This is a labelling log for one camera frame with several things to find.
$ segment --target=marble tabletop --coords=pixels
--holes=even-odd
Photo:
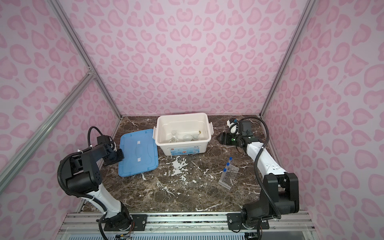
[[[207,151],[200,154],[165,156],[158,147],[157,169],[129,177],[120,177],[118,164],[102,167],[103,184],[111,195],[124,203],[130,212],[191,212],[239,211],[248,202],[257,200],[260,187],[255,180],[253,161],[233,146],[220,145],[216,136],[228,131],[226,121],[243,116],[208,116],[214,135]],[[254,135],[265,141],[259,122],[252,120]],[[125,133],[156,126],[157,117],[124,117],[114,141],[117,146]],[[240,170],[233,187],[228,190],[219,185],[225,163],[233,157]],[[98,210],[86,203],[83,212]]]

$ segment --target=blue label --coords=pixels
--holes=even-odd
[[[199,153],[199,146],[175,147],[170,149],[172,156]]]

